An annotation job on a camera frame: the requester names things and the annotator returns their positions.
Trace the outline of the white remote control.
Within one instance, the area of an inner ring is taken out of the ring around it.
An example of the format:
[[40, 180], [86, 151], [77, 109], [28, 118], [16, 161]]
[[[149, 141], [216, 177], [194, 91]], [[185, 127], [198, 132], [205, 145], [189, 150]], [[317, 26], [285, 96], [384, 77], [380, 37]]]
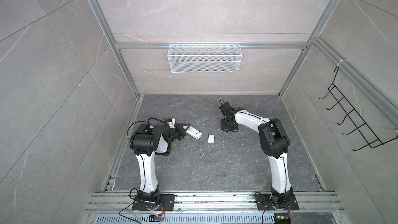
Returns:
[[195, 138], [196, 140], [199, 140], [202, 136], [202, 132], [200, 132], [199, 130], [197, 130], [192, 126], [187, 127], [186, 133]]

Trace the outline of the white battery cover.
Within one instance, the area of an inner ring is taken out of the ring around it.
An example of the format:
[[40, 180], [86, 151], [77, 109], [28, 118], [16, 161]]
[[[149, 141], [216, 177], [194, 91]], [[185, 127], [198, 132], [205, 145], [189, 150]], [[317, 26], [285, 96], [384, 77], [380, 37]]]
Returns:
[[215, 136], [214, 135], [209, 135], [208, 136], [208, 143], [213, 144], [215, 141]]

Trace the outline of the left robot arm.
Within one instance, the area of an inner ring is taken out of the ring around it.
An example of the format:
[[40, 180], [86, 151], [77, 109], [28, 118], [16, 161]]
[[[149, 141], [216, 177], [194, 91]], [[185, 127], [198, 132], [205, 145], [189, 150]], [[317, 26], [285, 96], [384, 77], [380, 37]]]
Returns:
[[172, 143], [182, 140], [188, 123], [153, 125], [148, 121], [140, 121], [135, 132], [129, 137], [130, 148], [133, 150], [140, 166], [141, 184], [138, 199], [144, 203], [160, 204], [159, 182], [155, 173], [155, 156], [168, 156]]

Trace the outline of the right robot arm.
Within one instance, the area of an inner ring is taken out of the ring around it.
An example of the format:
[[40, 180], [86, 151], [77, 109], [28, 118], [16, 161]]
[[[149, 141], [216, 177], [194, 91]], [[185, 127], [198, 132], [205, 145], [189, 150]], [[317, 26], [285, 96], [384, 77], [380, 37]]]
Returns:
[[223, 131], [237, 132], [239, 125], [244, 125], [259, 134], [262, 151], [268, 156], [271, 173], [272, 207], [282, 209], [293, 199], [294, 192], [290, 183], [287, 157], [290, 140], [278, 118], [263, 118], [243, 108], [233, 108], [228, 102], [220, 100], [219, 106], [224, 119], [221, 120]]

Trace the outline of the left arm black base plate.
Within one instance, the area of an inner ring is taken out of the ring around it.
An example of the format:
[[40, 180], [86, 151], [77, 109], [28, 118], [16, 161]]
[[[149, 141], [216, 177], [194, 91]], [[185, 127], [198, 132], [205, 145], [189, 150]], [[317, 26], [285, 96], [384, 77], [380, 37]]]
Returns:
[[133, 201], [133, 211], [172, 211], [175, 204], [174, 194], [137, 196]]

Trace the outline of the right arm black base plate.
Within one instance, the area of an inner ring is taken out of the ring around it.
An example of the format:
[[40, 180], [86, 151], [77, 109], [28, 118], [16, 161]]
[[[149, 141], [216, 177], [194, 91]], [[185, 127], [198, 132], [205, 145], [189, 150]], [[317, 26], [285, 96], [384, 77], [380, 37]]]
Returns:
[[255, 203], [260, 211], [298, 211], [299, 205], [297, 203], [295, 195], [280, 197], [278, 194], [261, 194], [256, 192], [254, 194]]

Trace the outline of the aluminium front rail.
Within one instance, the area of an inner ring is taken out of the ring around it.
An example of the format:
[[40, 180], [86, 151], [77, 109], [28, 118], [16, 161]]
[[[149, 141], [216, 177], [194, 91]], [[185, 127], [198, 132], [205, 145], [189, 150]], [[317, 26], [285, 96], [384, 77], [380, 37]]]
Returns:
[[[206, 212], [300, 212], [300, 213], [343, 213], [344, 208], [336, 193], [329, 191], [295, 192], [295, 198], [285, 203], [285, 207], [272, 207], [269, 194], [254, 192], [167, 192], [160, 200], [167, 212], [206, 213]], [[131, 203], [133, 196], [127, 191], [94, 193], [86, 200], [87, 212], [117, 212]]]

